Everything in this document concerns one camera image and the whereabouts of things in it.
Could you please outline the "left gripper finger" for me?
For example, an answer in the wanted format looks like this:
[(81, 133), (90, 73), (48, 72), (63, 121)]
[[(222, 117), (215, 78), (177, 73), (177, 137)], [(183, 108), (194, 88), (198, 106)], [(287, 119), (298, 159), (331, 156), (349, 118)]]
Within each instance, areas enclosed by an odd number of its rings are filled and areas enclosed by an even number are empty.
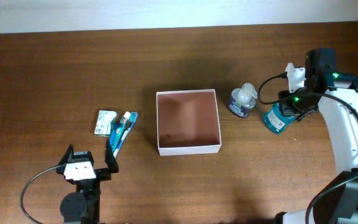
[(104, 161), (111, 174), (119, 172), (119, 166), (116, 161), (116, 158), (113, 155), (109, 140), (106, 141)]
[(73, 145), (70, 144), (66, 150), (66, 152), (64, 153), (63, 157), (60, 159), (58, 165), (62, 166), (66, 163), (68, 163), (71, 160), (71, 157), (73, 155)]

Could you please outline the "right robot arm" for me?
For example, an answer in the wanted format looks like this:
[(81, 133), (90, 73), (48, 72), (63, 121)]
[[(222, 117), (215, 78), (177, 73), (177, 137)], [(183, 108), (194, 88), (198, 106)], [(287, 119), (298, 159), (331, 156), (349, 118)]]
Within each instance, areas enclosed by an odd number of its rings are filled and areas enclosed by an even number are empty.
[(305, 67), (285, 69), (288, 89), (278, 94), (282, 116), (297, 121), (319, 112), (328, 127), (336, 177), (306, 209), (280, 212), (275, 223), (358, 223), (358, 77), (336, 68), (333, 49), (313, 49)]

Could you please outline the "clear pump soap bottle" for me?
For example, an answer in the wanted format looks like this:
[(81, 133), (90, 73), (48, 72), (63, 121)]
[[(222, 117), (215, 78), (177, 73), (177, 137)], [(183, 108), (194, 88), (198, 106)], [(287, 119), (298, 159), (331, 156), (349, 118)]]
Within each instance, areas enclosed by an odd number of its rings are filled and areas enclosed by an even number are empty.
[(247, 118), (255, 106), (257, 97), (255, 87), (251, 83), (245, 83), (241, 88), (236, 88), (231, 92), (231, 99), (227, 107), (234, 115)]

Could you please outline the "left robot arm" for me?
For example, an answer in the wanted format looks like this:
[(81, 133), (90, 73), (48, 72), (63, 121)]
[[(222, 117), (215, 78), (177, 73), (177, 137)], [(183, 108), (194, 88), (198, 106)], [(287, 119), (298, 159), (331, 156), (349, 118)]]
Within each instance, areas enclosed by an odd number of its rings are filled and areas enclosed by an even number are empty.
[(96, 224), (100, 222), (101, 182), (110, 181), (119, 172), (110, 142), (106, 141), (105, 168), (95, 169), (92, 153), (75, 152), (69, 145), (57, 167), (57, 174), (76, 187), (60, 203), (64, 223)]

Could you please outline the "blue mouthwash bottle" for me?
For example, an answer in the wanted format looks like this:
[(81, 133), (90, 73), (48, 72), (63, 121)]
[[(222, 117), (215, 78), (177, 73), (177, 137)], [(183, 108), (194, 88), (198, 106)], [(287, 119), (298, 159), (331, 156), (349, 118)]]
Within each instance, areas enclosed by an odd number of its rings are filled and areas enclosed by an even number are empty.
[(266, 127), (275, 134), (284, 132), (285, 128), (295, 121), (295, 116), (282, 115), (279, 104), (275, 103), (272, 109), (264, 116)]

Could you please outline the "blue disposable razor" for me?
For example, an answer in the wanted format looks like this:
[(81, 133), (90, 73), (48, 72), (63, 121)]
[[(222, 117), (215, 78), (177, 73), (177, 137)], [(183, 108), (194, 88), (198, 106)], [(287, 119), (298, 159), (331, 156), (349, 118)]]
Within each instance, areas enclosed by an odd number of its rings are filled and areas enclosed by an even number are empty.
[(119, 141), (121, 140), (121, 136), (124, 132), (124, 128), (123, 125), (121, 123), (114, 123), (112, 126), (112, 131), (111, 131), (111, 135), (110, 135), (110, 147), (112, 150), (115, 150), (115, 148), (117, 148), (117, 145), (119, 143)]

